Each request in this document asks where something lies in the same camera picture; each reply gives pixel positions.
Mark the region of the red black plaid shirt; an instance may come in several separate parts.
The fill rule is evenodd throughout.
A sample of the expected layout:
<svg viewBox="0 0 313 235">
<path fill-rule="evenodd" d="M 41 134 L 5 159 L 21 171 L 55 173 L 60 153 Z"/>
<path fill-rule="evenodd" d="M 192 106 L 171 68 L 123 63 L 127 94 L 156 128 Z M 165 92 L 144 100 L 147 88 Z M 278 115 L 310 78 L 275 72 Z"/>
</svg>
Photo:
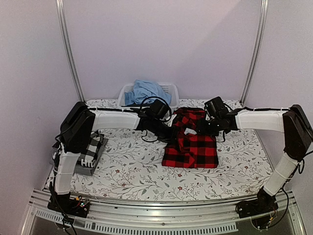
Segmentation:
<svg viewBox="0 0 313 235">
<path fill-rule="evenodd" d="M 217 168 L 219 161 L 214 137 L 196 129 L 206 113 L 201 108 L 181 107 L 174 111 L 176 139 L 165 146 L 162 166 L 179 168 Z"/>
</svg>

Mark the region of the black white plaid shirt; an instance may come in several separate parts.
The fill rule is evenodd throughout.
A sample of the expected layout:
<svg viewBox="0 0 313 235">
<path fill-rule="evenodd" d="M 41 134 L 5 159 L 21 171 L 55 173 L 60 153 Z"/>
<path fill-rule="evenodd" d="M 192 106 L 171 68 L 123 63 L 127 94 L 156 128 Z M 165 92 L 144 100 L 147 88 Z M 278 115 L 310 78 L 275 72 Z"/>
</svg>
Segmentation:
<svg viewBox="0 0 313 235">
<path fill-rule="evenodd" d="M 86 150 L 82 151 L 76 164 L 83 167 L 94 168 L 103 139 L 104 136 L 102 134 L 98 132 L 92 133 Z"/>
</svg>

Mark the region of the grey shirt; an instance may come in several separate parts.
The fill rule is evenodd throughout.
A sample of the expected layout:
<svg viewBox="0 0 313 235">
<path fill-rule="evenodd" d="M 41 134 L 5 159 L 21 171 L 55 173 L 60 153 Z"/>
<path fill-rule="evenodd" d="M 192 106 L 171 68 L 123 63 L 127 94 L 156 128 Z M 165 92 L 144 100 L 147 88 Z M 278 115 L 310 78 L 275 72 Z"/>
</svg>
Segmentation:
<svg viewBox="0 0 313 235">
<path fill-rule="evenodd" d="M 96 160 L 96 163 L 94 165 L 94 168 L 88 168 L 88 167 L 83 167 L 80 165 L 75 165 L 75 169 L 74 172 L 77 174 L 81 174 L 81 175 L 86 175 L 86 176 L 92 176 L 97 168 L 97 165 L 99 163 L 99 160 L 101 158 L 101 155 L 103 154 L 106 144 L 108 142 L 108 139 L 104 137 L 104 139 L 102 140 L 102 146 L 100 147 L 100 150 L 98 152 L 98 158 Z"/>
</svg>

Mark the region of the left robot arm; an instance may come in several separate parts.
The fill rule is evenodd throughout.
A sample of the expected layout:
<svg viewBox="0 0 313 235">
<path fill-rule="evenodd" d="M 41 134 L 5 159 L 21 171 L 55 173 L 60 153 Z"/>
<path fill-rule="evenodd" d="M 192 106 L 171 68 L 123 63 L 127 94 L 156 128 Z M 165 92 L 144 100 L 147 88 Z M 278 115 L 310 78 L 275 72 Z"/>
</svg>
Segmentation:
<svg viewBox="0 0 313 235">
<path fill-rule="evenodd" d="M 61 148 L 55 160 L 56 173 L 51 184 L 53 203 L 61 212 L 69 212 L 73 203 L 65 195 L 70 193 L 70 182 L 80 154 L 88 146 L 92 132 L 100 129 L 133 129 L 149 131 L 160 141 L 170 141 L 172 110 L 159 99 L 146 107 L 127 109 L 92 108 L 77 102 L 60 126 L 56 141 Z"/>
</svg>

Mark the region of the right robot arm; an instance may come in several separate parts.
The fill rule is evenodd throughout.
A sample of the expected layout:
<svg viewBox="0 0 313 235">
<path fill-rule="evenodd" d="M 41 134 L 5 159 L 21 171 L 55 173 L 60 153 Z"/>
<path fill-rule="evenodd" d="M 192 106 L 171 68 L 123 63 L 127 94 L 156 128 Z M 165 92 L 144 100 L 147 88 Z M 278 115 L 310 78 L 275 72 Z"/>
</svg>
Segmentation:
<svg viewBox="0 0 313 235">
<path fill-rule="evenodd" d="M 263 186 L 270 196 L 292 178 L 298 164 L 313 151 L 313 129 L 299 104 L 289 108 L 207 109 L 196 129 L 197 133 L 209 136 L 240 130 L 255 130 L 266 153 L 281 154 L 270 158 L 275 165 Z"/>
</svg>

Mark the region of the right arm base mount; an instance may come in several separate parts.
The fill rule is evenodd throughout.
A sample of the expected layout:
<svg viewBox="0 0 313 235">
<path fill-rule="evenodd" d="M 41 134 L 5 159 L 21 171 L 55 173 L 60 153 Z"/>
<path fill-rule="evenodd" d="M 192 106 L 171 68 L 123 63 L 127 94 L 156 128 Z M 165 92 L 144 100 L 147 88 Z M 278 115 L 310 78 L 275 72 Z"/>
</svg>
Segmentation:
<svg viewBox="0 0 313 235">
<path fill-rule="evenodd" d="M 244 200 L 236 204 L 235 211 L 239 218 L 256 216 L 252 225 L 259 230 L 268 229 L 277 216 L 278 204 L 275 196 L 259 194 L 254 200 Z"/>
</svg>

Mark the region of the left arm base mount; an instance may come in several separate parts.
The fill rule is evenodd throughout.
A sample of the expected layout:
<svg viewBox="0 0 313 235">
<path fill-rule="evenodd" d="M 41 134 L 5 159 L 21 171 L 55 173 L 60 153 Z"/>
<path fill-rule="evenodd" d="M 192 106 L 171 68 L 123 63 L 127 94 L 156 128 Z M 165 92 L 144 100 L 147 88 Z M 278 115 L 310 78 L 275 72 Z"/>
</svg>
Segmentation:
<svg viewBox="0 0 313 235">
<path fill-rule="evenodd" d="M 50 200 L 47 208 L 66 215 L 87 218 L 90 208 L 90 200 L 82 196 L 70 197 L 70 193 L 59 195 L 55 192 L 53 185 L 49 186 Z"/>
</svg>

